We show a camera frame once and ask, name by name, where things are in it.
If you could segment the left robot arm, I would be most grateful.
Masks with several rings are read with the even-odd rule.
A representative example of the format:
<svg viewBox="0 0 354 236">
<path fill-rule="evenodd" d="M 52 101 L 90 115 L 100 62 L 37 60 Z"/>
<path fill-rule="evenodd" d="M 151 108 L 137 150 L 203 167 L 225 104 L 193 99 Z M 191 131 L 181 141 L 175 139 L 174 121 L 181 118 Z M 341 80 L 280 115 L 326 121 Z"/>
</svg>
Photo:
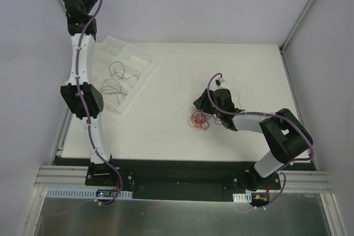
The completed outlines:
<svg viewBox="0 0 354 236">
<path fill-rule="evenodd" d="M 103 0 L 62 0 L 66 9 L 67 29 L 71 36 L 70 76 L 60 88 L 69 110 L 84 128 L 90 150 L 90 162 L 108 164 L 112 158 L 104 142 L 102 129 L 103 96 L 92 83 L 92 56 L 96 44 L 98 15 Z"/>
</svg>

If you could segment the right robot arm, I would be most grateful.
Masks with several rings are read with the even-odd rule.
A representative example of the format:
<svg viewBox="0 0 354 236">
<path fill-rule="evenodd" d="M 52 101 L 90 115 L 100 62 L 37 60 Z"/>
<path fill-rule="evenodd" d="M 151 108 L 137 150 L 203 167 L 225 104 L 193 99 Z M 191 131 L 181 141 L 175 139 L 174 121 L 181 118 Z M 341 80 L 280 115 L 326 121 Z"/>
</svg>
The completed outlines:
<svg viewBox="0 0 354 236">
<path fill-rule="evenodd" d="M 289 109 L 283 108 L 270 114 L 247 113 L 235 107 L 226 88 L 215 91 L 205 89 L 193 105 L 199 111 L 215 115 L 229 130 L 263 134 L 269 152 L 250 170 L 249 183 L 254 188 L 264 187 L 272 173 L 294 161 L 313 145 L 312 137 Z"/>
</svg>

